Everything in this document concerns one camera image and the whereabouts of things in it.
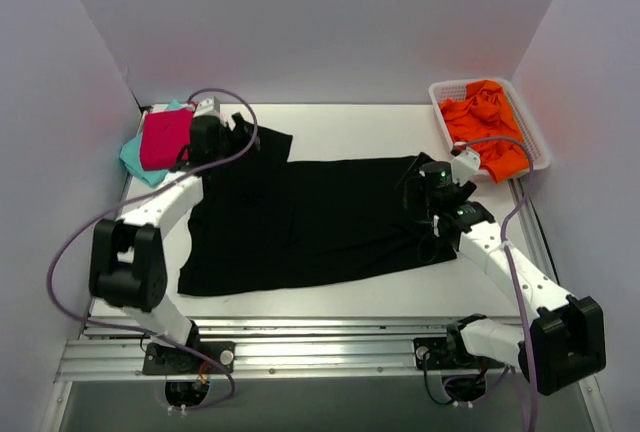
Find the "black t-shirt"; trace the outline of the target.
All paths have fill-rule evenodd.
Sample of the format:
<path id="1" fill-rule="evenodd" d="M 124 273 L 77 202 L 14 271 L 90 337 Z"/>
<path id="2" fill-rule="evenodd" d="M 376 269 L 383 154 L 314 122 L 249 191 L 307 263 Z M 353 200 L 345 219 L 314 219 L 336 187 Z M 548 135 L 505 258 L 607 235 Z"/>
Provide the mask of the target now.
<path id="1" fill-rule="evenodd" d="M 324 286 L 455 259 L 403 208 L 413 157 L 292 162 L 293 136 L 261 127 L 258 141 L 205 172 L 180 294 Z"/>

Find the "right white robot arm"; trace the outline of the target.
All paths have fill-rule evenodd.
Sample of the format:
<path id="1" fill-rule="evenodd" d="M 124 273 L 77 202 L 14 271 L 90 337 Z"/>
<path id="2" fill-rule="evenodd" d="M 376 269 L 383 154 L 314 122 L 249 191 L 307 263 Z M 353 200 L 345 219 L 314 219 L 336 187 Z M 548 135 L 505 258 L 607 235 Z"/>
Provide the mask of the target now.
<path id="1" fill-rule="evenodd" d="M 601 306 L 550 280 L 513 245 L 503 224 L 471 200 L 474 184 L 455 182 L 450 163 L 421 154 L 399 185 L 405 211 L 428 238 L 474 263 L 522 314 L 518 326 L 482 314 L 453 322 L 443 342 L 450 361 L 487 358 L 514 367 L 544 396 L 605 368 Z"/>

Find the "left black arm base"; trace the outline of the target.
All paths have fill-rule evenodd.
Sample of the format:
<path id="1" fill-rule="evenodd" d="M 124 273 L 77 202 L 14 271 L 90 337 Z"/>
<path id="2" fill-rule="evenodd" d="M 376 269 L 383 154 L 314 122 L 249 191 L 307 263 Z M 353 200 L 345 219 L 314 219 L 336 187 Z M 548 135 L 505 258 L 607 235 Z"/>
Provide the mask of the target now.
<path id="1" fill-rule="evenodd" d="M 164 377 L 164 399 L 170 407 L 200 409 L 220 404 L 235 395 L 234 371 L 236 343 L 202 342 L 195 352 L 150 341 L 144 347 L 143 376 Z M 209 397 L 213 377 L 223 376 L 230 390 L 218 398 Z"/>

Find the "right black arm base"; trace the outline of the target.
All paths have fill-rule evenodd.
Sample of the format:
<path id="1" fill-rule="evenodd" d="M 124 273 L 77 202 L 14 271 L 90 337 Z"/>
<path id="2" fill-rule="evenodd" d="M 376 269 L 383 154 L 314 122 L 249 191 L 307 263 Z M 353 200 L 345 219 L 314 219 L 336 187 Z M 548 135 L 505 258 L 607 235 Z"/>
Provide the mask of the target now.
<path id="1" fill-rule="evenodd" d="M 429 399 L 441 407 L 473 408 L 496 386 L 505 366 L 488 358 L 472 358 L 457 362 L 450 353 L 445 337 L 417 337 L 412 342 L 416 369 L 422 374 Z"/>

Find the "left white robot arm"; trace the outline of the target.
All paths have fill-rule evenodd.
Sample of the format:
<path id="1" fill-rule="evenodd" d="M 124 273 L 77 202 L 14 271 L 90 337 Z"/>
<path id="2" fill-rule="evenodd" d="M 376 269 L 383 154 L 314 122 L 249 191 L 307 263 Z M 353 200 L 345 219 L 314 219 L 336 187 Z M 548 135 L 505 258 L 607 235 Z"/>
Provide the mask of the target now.
<path id="1" fill-rule="evenodd" d="M 163 241 L 205 195 L 204 166 L 226 165 L 256 147 L 257 128 L 240 113 L 196 116 L 175 165 L 142 204 L 93 229 L 89 291 L 124 311 L 145 333 L 167 345 L 165 357 L 179 371 L 202 357 L 199 332 L 167 296 Z"/>

